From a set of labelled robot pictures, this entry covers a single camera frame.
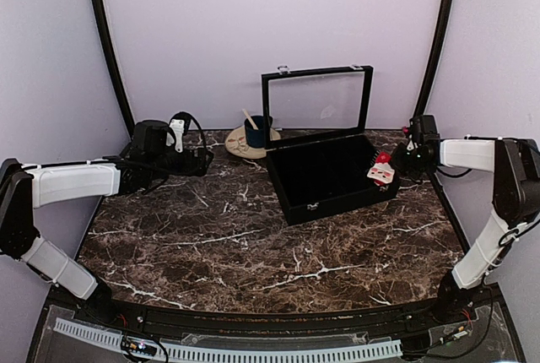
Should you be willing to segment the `red Santa Christmas sock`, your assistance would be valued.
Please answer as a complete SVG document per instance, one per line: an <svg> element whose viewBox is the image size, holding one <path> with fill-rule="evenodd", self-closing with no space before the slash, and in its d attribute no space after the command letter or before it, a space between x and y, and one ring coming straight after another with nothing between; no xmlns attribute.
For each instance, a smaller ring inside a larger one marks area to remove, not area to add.
<svg viewBox="0 0 540 363"><path fill-rule="evenodd" d="M384 187L393 182L395 170L390 164L391 156L381 151L375 157L375 163L367 172L367 177L371 179L378 187Z"/></svg>

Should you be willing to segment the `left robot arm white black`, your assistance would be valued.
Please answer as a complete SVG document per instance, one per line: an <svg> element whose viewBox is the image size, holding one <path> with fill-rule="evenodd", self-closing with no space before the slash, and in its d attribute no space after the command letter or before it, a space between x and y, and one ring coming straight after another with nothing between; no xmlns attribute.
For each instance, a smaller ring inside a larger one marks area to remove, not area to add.
<svg viewBox="0 0 540 363"><path fill-rule="evenodd" d="M113 325L119 308L107 298L109 287L38 231L35 209L80 198L152 192L171 176L205 175L212 160L213 153L205 148L51 165L7 159L1 166L1 253L86 301L86 312L101 326Z"/></svg>

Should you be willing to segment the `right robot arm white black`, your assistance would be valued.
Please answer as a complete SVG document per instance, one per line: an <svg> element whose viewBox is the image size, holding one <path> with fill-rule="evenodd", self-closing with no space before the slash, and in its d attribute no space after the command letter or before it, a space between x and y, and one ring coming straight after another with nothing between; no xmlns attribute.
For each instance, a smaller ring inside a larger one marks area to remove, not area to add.
<svg viewBox="0 0 540 363"><path fill-rule="evenodd" d="M391 156L404 176L417 179L436 169L462 169L480 176L484 189L468 189L463 199L451 189L450 203L470 247L441 281L431 317L447 324L463 309L461 294L481 285L512 244L539 218L539 147L526 138L453 138L412 133Z"/></svg>

